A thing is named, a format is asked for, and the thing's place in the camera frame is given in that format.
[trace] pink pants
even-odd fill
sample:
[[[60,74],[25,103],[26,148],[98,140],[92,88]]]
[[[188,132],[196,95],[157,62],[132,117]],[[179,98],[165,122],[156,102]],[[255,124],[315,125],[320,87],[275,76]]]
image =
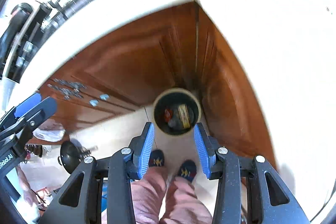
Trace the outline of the pink pants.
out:
[[[166,212],[159,221],[159,212],[167,190],[167,169],[150,167],[142,180],[131,183],[137,224],[210,224],[212,216],[195,195],[193,185],[175,177],[168,187]]]

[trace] white countertop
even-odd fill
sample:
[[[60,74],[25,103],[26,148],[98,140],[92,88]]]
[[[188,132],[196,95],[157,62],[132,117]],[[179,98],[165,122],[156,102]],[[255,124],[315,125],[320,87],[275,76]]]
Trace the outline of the white countertop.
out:
[[[104,34],[191,0],[95,0],[43,45],[11,97],[31,95]],[[196,0],[241,62],[261,105],[280,175],[311,219],[330,196],[336,113],[336,0]]]

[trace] drawer knob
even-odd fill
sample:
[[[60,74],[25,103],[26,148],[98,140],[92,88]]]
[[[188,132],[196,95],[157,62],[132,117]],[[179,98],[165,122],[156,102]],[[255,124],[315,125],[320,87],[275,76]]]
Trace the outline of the drawer knob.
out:
[[[98,105],[98,100],[92,99],[92,100],[90,100],[90,104],[92,106],[97,106]]]
[[[110,97],[109,97],[108,94],[102,94],[102,95],[100,95],[100,98],[101,98],[101,100],[106,101],[106,100],[107,100],[108,98],[110,98]]]

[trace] metal screw head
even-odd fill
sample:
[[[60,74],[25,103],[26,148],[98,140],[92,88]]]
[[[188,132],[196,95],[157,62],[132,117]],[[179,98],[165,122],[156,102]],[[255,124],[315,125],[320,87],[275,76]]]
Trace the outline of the metal screw head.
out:
[[[256,156],[255,159],[257,160],[257,162],[261,162],[261,163],[265,162],[265,158],[260,155]]]
[[[92,105],[92,106],[97,106],[98,105],[98,100],[90,100],[90,104]]]
[[[124,154],[124,155],[128,155],[129,153],[131,153],[131,149],[128,148],[128,147],[125,147],[121,150],[121,153]]]
[[[84,158],[84,162],[85,162],[86,164],[90,164],[91,162],[93,162],[93,157],[88,156],[88,157]]]
[[[16,60],[16,64],[15,65],[17,67],[22,67],[23,62],[24,62],[24,59],[22,57],[18,57],[17,60]]]
[[[218,148],[218,153],[219,154],[226,154],[227,153],[227,149],[225,147],[220,147],[220,148]]]

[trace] patterned sock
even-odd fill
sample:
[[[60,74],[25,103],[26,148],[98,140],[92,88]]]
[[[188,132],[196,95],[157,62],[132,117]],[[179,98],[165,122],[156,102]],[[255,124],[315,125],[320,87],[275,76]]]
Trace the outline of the patterned sock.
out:
[[[163,155],[162,150],[157,149],[151,152],[149,157],[148,166],[164,166],[165,165],[165,156]]]
[[[184,163],[182,163],[177,173],[177,176],[183,177],[186,180],[193,182],[196,173],[197,173],[196,164],[192,160],[186,160]]]

